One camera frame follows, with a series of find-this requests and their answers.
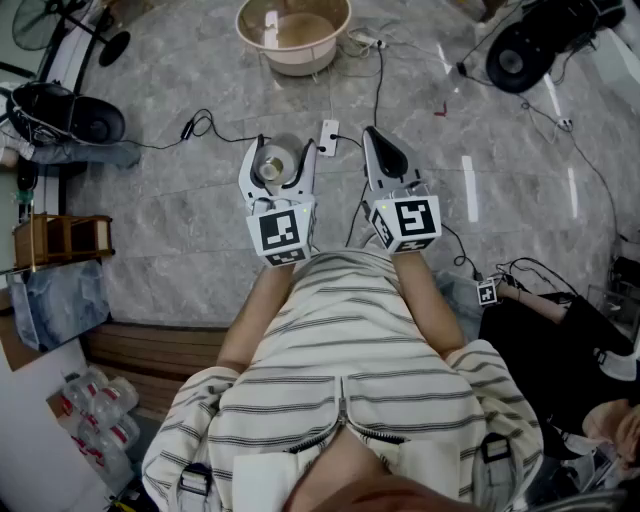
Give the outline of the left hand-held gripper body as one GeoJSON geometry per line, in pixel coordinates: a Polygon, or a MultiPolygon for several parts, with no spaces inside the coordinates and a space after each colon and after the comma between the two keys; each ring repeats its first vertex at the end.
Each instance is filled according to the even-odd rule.
{"type": "Polygon", "coordinates": [[[275,195],[255,186],[241,188],[250,237],[266,266],[295,265],[311,257],[316,220],[313,188],[278,187],[275,195]]]}

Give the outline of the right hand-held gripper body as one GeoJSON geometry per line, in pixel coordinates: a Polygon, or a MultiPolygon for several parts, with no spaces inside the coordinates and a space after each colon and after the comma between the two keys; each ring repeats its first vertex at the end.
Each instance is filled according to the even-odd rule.
{"type": "Polygon", "coordinates": [[[389,255],[419,252],[442,235],[439,199],[424,181],[367,193],[367,220],[389,255]]]}

